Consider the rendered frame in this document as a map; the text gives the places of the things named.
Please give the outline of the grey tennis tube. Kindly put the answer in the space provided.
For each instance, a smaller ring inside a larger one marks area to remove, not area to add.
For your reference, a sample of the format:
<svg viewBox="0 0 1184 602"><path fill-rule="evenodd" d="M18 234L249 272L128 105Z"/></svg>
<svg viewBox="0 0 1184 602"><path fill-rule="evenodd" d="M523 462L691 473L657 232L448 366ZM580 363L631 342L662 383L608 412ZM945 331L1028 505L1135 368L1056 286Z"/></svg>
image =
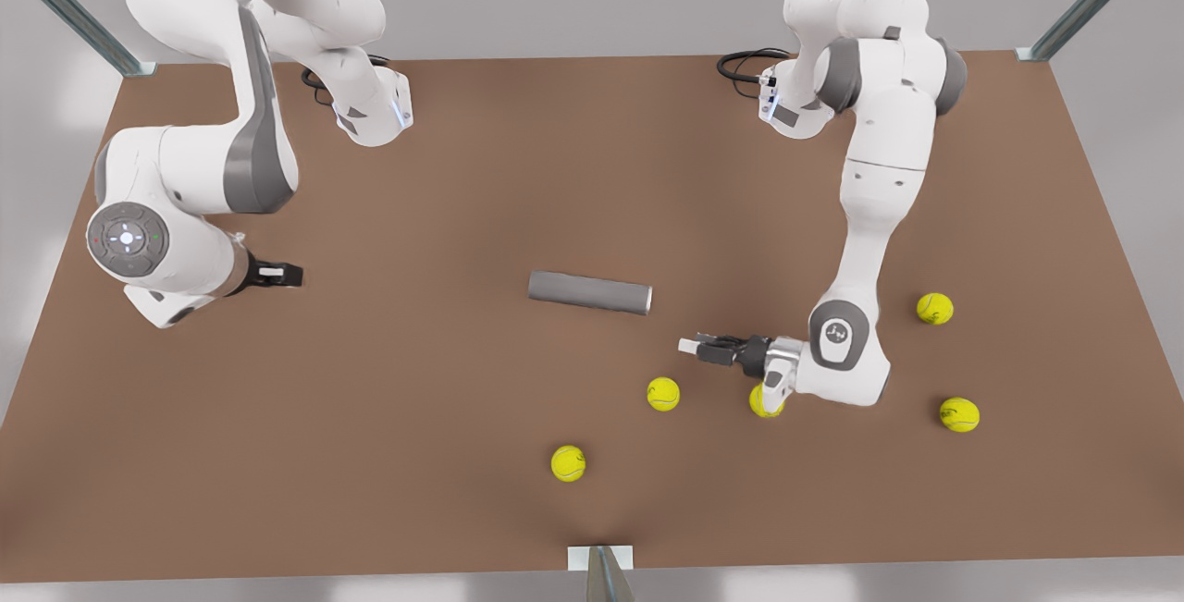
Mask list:
<svg viewBox="0 0 1184 602"><path fill-rule="evenodd" d="M648 315L652 303L652 288L641 283L564 273L532 273L528 296L532 300L575 305L596 310Z"/></svg>

